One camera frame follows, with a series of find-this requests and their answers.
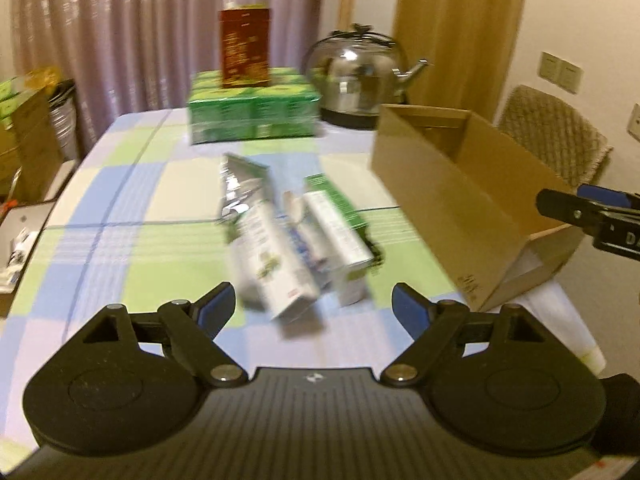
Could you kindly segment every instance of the gray plastic panel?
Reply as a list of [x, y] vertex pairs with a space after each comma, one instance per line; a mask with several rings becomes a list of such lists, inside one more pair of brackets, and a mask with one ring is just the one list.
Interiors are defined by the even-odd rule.
[[106, 458], [45, 447], [8, 480], [565, 480], [596, 459], [588, 449], [535, 459], [475, 449], [417, 393], [380, 385], [368, 368], [262, 368], [245, 386], [211, 392], [156, 446]]

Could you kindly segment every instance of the checkered tablecloth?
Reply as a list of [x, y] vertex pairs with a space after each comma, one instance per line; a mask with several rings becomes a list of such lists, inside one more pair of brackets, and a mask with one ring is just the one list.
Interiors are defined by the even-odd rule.
[[[395, 283], [460, 299], [367, 169], [373, 133], [320, 124], [313, 139], [191, 146], [187, 119], [184, 109], [120, 117], [60, 197], [0, 338], [0, 435], [35, 446], [22, 413], [24, 387], [105, 304], [148, 312], [232, 279], [223, 228], [214, 222], [225, 152], [270, 166], [279, 194], [302, 192], [303, 177], [324, 172], [363, 211], [386, 257], [367, 277], [370, 299], [354, 306], [340, 308], [325, 294], [304, 319], [279, 326], [239, 305], [216, 343], [249, 374], [257, 366], [369, 366], [379, 373], [411, 342], [390, 309]], [[577, 354], [597, 348], [554, 282], [522, 303]]]

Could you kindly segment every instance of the stainless steel kettle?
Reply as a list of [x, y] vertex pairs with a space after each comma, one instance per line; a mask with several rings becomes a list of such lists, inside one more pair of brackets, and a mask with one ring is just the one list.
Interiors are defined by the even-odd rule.
[[381, 104], [404, 100], [406, 86], [429, 62], [407, 72], [406, 56], [393, 38], [353, 24], [336, 30], [305, 55], [303, 71], [322, 96], [321, 117], [338, 126], [373, 129]]

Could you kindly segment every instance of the table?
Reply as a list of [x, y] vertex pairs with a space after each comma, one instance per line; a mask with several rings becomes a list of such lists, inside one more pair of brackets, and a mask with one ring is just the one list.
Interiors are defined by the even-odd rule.
[[[320, 124], [312, 139], [190, 146], [187, 122], [185, 109], [118, 118], [60, 197], [0, 338], [0, 435], [35, 446], [22, 414], [24, 387], [105, 304], [149, 312], [232, 279], [223, 227], [214, 221], [225, 152], [269, 165], [278, 195], [302, 192], [303, 177], [326, 173], [362, 211], [386, 256], [367, 277], [370, 298], [356, 305], [341, 308], [327, 293], [308, 316], [284, 327], [239, 305], [215, 341], [249, 374], [257, 366], [367, 366], [379, 374], [411, 343], [390, 309], [395, 283], [434, 300], [462, 300], [367, 169], [374, 133]], [[596, 342], [556, 282], [519, 302], [592, 370], [602, 370]]]

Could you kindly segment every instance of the trash can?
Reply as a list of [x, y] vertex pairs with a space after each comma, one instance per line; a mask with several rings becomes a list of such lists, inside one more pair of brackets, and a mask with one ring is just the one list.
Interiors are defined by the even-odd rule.
[[51, 124], [56, 131], [65, 160], [77, 160], [78, 136], [76, 134], [76, 85], [72, 79], [60, 82], [49, 99]]

